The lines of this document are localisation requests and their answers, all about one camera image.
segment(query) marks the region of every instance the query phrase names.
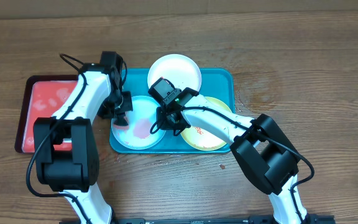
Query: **wooden table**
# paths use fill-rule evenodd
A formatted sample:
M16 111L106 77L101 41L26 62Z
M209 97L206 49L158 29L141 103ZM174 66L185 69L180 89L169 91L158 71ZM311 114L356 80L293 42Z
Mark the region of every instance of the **wooden table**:
M229 70L236 113L269 114L314 165L315 178L300 187L308 211L358 223L358 11L0 21L0 223L76 217L65 199L28 192L30 156L13 145L26 80L75 73L60 52L97 62L102 50L119 52L131 68L179 53ZM116 154L110 122L96 119L93 129L98 184L120 218L272 213L231 153ZM300 177L309 174L299 167ZM50 192L33 174L35 188Z

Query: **teal tray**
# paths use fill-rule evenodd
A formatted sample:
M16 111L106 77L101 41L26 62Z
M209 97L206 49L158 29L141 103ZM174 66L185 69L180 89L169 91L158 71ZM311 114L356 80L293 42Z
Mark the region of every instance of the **teal tray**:
M200 70L203 79L200 94L223 101L234 112L234 87L231 74L223 68L201 68ZM132 96L149 96L147 93L149 90L148 73L149 68L129 68L124 91L131 91ZM116 152L128 154L210 154L230 151L229 145L213 151L197 150L187 144L181 136L173 136L173 131L167 131L159 143L148 149L133 150L121 145L110 129L110 145Z

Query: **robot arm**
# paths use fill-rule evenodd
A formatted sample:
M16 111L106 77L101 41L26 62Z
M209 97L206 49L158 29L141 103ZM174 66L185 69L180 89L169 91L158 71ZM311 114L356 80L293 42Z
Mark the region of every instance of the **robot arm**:
M48 135L83 91L71 112L60 120L61 125L47 138L36 157L37 177L54 192L75 196L91 223L114 223L114 212L104 201L96 183L99 175L99 156L92 132L92 123L98 114L102 118L117 118L117 125L125 125L125 111L132 110L130 92L122 91L122 58L115 52L103 52L100 63L86 63L80 70L78 83L65 104L51 118L39 118L34 123L35 148ZM70 152L55 151L54 144L71 142ZM80 208L70 198L69 203L88 224Z
M230 113L213 105L203 95L192 89L185 88L183 91L175 89L163 78L150 87L149 94L162 107L157 110L157 120L166 117L164 122L166 125L161 124L162 129L176 130L196 126L230 144L231 151L244 175L254 186L269 196L276 222L280 224L301 223L290 193L290 187L297 180L299 159L286 149L272 143L269 143L259 154L255 147L259 141L265 140L238 127L223 116L254 132L261 132L296 152L272 118L262 114L257 119L253 119ZM296 187L294 196L302 220L304 220L307 211L301 204Z
M91 120L91 123L93 123L100 106L111 93L111 83L109 76L101 72L87 71L84 73L84 76L88 86L85 88L85 91L77 104L71 110L71 113L69 113L65 119L81 117L88 118ZM54 112L52 116L59 119L73 103L78 94L80 94L83 85L84 79L79 75L78 83L73 92L68 97L65 104L59 110Z

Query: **dark spot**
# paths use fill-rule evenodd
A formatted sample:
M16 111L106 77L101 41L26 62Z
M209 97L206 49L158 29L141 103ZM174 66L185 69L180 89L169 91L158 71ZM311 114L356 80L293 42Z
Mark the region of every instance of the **dark spot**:
M263 62L250 62L245 72L236 74L236 93L241 106L254 113L267 113L282 96L282 79L278 72Z

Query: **wood grain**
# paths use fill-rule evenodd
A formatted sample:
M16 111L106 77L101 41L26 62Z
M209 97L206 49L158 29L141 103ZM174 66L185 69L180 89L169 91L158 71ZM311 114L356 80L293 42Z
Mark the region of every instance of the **wood grain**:
M314 165L315 178L300 187L308 211L358 223L358 11L0 21L0 223L76 217L64 199L39 199L27 191L30 156L17 154L13 145L25 81L74 73L59 52L97 62L102 50L118 51L131 68L179 53L200 67L228 69L236 112L272 116ZM116 154L109 128L100 119L93 125L98 184L118 217L272 213L267 196L230 153ZM300 177L308 175L304 164L300 170ZM35 174L32 182L49 192Z
M358 0L0 0L0 19L358 11Z

